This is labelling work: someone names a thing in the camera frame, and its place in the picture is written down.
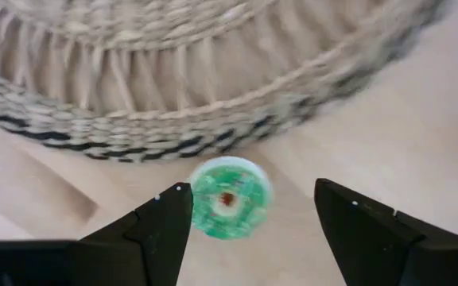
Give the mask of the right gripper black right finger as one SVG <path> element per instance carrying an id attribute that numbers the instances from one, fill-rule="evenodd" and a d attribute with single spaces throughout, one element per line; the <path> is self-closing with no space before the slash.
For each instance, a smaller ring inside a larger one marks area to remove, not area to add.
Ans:
<path id="1" fill-rule="evenodd" d="M 458 234 L 328 179 L 314 202 L 346 284 L 458 286 Z"/>

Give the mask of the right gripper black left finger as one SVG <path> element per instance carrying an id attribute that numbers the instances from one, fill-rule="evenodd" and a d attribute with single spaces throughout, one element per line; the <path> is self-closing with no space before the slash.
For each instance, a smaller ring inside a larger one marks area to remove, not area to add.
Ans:
<path id="1" fill-rule="evenodd" d="M 192 206 L 177 183 L 80 240 L 0 241 L 0 285 L 174 285 Z"/>

